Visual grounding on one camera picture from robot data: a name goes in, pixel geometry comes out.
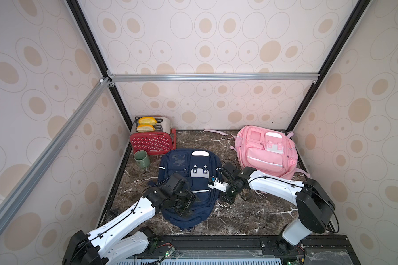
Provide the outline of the navy blue backpack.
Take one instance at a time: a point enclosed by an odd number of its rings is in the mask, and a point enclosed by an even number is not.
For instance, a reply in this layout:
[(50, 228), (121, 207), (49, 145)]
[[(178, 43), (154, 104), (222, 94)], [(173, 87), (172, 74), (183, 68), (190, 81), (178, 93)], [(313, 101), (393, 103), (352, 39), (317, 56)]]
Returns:
[[(181, 230), (191, 230), (205, 221), (213, 211), (220, 196), (220, 191), (209, 189), (212, 178), (222, 180), (221, 160), (213, 152), (199, 149), (175, 149), (165, 154), (160, 161), (158, 183), (152, 185), (155, 193), (151, 201), (162, 212), (163, 217)], [(164, 185), (173, 173), (186, 178), (186, 190), (193, 192), (197, 199), (193, 203), (192, 215), (184, 218), (165, 209), (165, 202), (171, 195), (164, 190)]]

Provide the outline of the pink backpack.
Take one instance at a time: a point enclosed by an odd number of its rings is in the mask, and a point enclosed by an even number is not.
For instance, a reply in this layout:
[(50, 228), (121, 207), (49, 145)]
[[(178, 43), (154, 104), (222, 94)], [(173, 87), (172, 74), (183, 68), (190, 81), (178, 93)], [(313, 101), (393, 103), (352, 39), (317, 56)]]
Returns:
[(237, 153), (241, 168), (252, 167), (271, 176), (291, 180), (296, 172), (309, 178), (310, 175), (297, 168), (298, 153), (294, 135), (287, 135), (262, 127), (248, 125), (243, 127), (235, 138), (235, 145), (230, 148)]

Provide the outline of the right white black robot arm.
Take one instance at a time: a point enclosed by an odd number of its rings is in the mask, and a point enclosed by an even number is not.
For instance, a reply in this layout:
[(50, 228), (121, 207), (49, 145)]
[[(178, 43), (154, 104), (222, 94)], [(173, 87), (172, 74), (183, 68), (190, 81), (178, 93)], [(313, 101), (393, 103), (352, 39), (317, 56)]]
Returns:
[(316, 180), (285, 180), (252, 167), (240, 170), (231, 163), (225, 164), (218, 172), (226, 180), (212, 178), (209, 188), (219, 190), (220, 199), (224, 202), (233, 204), (238, 194), (250, 189), (274, 195), (297, 207), (298, 217), (282, 229), (275, 242), (270, 243), (282, 255), (290, 254), (308, 235), (328, 231), (331, 219), (336, 216), (334, 202)]

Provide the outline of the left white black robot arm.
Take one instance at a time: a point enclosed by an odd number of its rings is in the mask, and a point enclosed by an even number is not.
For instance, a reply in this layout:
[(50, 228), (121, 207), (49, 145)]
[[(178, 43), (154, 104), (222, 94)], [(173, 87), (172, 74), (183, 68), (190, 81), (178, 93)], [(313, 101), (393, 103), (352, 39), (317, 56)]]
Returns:
[(150, 188), (128, 210), (89, 233), (78, 231), (69, 241), (63, 265), (110, 265), (142, 253), (150, 239), (145, 232), (125, 238), (140, 224), (163, 209), (172, 209), (183, 216), (197, 196), (188, 189)]

